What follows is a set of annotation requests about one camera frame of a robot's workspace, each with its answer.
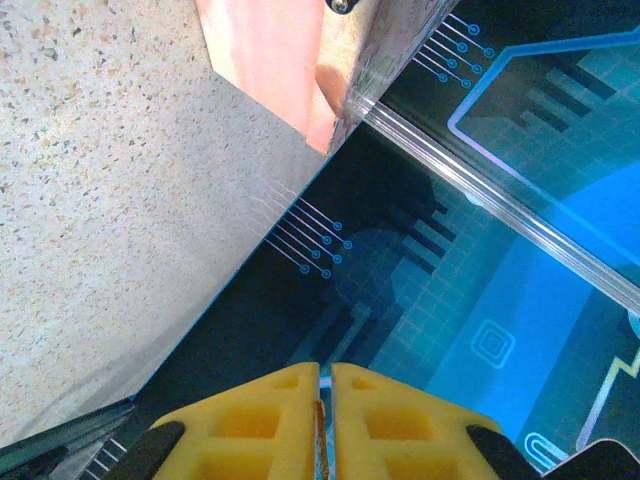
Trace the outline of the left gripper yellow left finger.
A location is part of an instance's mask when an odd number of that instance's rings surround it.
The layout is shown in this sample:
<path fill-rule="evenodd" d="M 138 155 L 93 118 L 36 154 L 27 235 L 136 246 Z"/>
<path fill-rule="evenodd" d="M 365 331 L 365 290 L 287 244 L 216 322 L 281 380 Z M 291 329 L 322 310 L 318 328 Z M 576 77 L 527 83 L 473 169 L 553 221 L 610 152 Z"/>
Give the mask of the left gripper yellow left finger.
<path fill-rule="evenodd" d="M 160 417 L 117 480 L 328 480 L 325 420 L 319 366 L 298 363 Z"/>

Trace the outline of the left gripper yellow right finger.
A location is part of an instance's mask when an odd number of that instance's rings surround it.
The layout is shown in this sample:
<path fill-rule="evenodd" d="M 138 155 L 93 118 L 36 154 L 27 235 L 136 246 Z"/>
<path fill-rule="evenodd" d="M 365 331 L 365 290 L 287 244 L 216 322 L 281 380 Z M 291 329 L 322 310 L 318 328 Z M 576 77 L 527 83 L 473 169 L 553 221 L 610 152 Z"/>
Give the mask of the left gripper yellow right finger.
<path fill-rule="evenodd" d="M 331 380 L 336 480 L 531 480 L 493 419 L 353 364 Z"/>

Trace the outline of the aluminium frame corner post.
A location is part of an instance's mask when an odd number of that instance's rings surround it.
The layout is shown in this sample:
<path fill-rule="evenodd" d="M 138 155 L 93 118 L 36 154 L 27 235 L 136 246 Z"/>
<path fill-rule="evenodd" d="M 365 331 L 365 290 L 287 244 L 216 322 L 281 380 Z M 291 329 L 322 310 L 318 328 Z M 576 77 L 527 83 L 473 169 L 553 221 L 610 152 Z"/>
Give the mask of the aluminium frame corner post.
<path fill-rule="evenodd" d="M 347 100 L 345 114 L 369 125 L 423 167 L 479 201 L 480 206 L 545 253 L 640 316 L 640 287 L 542 220 L 503 187 L 442 147 L 386 105 L 358 96 Z"/>

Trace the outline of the aluminium table side rail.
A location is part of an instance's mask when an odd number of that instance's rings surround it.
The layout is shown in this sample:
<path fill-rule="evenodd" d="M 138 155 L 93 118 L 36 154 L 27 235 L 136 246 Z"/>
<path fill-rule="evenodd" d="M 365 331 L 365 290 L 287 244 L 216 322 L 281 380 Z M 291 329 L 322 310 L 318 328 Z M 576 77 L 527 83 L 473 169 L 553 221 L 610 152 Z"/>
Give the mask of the aluminium table side rail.
<path fill-rule="evenodd" d="M 460 0 L 196 0 L 213 70 L 331 155 Z"/>

